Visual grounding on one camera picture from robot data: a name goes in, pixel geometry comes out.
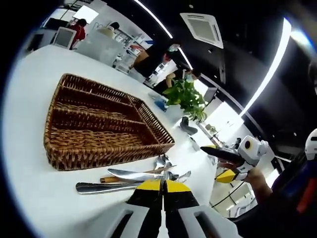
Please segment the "ceiling vent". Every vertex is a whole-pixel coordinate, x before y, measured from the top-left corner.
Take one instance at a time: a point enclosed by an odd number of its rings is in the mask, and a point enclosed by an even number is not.
[[[214,16],[199,13],[180,14],[196,40],[223,49],[219,27]]]

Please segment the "white table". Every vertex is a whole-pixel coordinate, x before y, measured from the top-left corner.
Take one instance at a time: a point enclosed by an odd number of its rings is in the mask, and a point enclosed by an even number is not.
[[[194,151],[188,135],[154,104],[148,96],[151,89],[96,60],[46,46],[18,62],[6,92],[3,113],[7,179],[16,205],[35,232],[41,237],[81,237],[74,233],[81,223],[133,193],[131,190],[79,195],[75,184],[99,182],[100,177],[107,175],[106,168],[59,172],[48,163],[43,147],[44,125],[54,90],[64,73],[98,81],[144,100],[175,139],[175,146],[167,153],[177,164],[173,171],[182,174],[191,170],[185,184],[200,204],[208,204],[216,167],[204,152]],[[210,144],[201,131],[194,139],[200,145]],[[146,171],[153,169],[153,164],[154,158],[150,158],[113,167]]]

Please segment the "black ceiling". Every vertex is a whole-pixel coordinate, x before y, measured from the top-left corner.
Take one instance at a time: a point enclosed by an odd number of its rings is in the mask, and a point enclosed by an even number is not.
[[[182,49],[192,66],[220,84],[242,106],[247,104],[264,79],[278,48],[283,17],[288,15],[285,5],[276,4],[275,1],[140,1],[175,38],[181,39]],[[154,41],[169,39],[156,21],[133,0],[105,2],[136,23]],[[213,15],[221,32],[224,49],[195,40],[179,15],[182,12]],[[208,52],[210,48],[213,48],[212,53]],[[185,62],[181,55],[174,60]],[[311,107],[311,103],[316,103],[316,95],[307,77],[309,62],[310,59],[290,39],[273,79],[249,110],[263,129],[262,136],[275,145],[275,150],[285,144],[303,146],[308,133],[317,127],[316,110]],[[219,77],[219,67],[223,64],[225,84]],[[226,101],[239,112],[232,102]],[[248,118],[244,120],[254,133],[259,132]]]

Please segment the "led light strip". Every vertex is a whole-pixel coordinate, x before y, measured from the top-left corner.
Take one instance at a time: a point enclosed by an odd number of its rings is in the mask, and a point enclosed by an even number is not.
[[[167,30],[167,28],[163,25],[163,23],[151,12],[143,3],[141,3],[139,0],[134,0],[141,8],[143,8],[157,23],[161,26],[161,28],[165,31],[165,33],[172,39],[172,34]],[[193,69],[192,65],[189,63],[189,60],[187,59],[185,53],[181,48],[179,48],[180,53],[184,57],[185,61],[187,62],[190,69]]]
[[[255,94],[253,95],[251,100],[245,106],[243,111],[239,114],[240,117],[242,117],[246,113],[246,111],[252,106],[252,104],[259,97],[261,92],[265,89],[265,87],[268,85],[268,83],[272,79],[272,77],[273,77],[277,67],[279,66],[279,64],[280,64],[280,62],[281,62],[281,60],[283,58],[283,55],[285,53],[285,50],[286,50],[286,47],[287,47],[287,44],[288,44],[288,40],[289,40],[289,37],[291,35],[291,30],[292,30],[291,23],[289,23],[289,21],[284,18],[281,40],[279,42],[279,46],[278,46],[278,49],[276,51],[276,55],[274,57],[272,65],[269,68],[265,78],[263,79],[263,82],[261,83],[261,85],[259,86],[257,91],[255,92]]]

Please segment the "wicker basket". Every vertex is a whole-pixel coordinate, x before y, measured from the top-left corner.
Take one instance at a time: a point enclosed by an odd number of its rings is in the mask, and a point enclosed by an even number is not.
[[[166,153],[174,140],[140,99],[64,74],[47,115],[44,147],[58,170],[116,165]]]

